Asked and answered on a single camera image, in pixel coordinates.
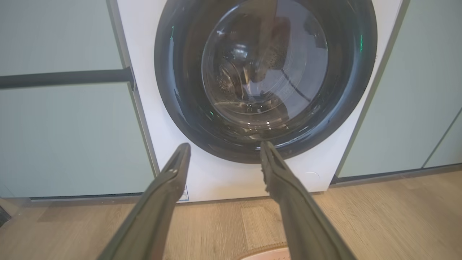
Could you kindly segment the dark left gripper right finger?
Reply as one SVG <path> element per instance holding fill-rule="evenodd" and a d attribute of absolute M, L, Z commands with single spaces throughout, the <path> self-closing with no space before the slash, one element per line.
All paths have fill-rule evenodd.
<path fill-rule="evenodd" d="M 290 170 L 275 146 L 260 145 L 266 191 L 279 205 L 293 260 L 355 260 L 353 252 Z"/>

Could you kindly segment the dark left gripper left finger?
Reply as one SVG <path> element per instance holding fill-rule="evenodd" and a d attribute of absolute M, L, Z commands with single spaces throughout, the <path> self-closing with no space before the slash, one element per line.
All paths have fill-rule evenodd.
<path fill-rule="evenodd" d="M 161 260 L 172 214 L 186 188 L 191 146 L 182 143 L 148 186 L 100 260 Z"/>

